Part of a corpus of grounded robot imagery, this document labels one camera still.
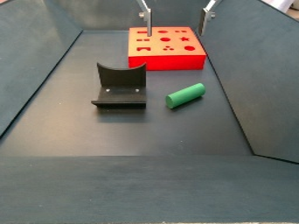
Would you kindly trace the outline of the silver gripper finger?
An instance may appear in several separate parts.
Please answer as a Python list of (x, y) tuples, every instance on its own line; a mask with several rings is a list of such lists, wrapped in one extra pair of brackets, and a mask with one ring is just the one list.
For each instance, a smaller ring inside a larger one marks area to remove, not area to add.
[(207, 23), (215, 18), (215, 8), (222, 0), (210, 0), (207, 6), (201, 10), (199, 34), (203, 36), (207, 28)]
[(146, 22), (146, 28), (147, 28), (147, 36), (153, 36), (153, 11), (147, 6), (146, 0), (137, 0), (139, 7), (142, 11), (139, 12), (139, 17)]

